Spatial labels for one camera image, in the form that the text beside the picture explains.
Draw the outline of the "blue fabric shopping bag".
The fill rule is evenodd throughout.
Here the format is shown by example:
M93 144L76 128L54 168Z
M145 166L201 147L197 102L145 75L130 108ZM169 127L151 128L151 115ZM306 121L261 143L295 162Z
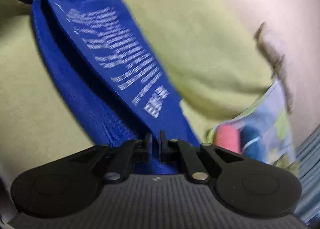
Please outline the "blue fabric shopping bag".
M94 144L164 131L199 146L181 98L122 0L33 0L47 70Z

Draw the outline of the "pink knitted blanket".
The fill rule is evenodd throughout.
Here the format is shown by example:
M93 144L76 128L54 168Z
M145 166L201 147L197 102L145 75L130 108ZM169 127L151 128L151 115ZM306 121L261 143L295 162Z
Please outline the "pink knitted blanket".
M221 148L237 154L241 153L240 132L231 125L220 125L216 130L214 142Z

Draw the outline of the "patchwork plaid sofa throw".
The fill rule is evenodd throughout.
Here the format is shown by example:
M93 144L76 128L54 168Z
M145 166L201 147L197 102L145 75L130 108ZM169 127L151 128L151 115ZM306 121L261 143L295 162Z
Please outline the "patchwork plaid sofa throw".
M236 118L223 125L240 136L240 154L285 169L298 176L299 162L292 144L285 92L275 79L266 93Z

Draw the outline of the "green sofa cover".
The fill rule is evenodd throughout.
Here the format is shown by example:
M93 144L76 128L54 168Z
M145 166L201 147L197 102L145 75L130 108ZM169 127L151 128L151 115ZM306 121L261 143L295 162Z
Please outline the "green sofa cover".
M221 0L122 0L178 92L201 143L210 128L246 111L272 85L252 37ZM96 144L43 61L32 5L1 0L1 177Z

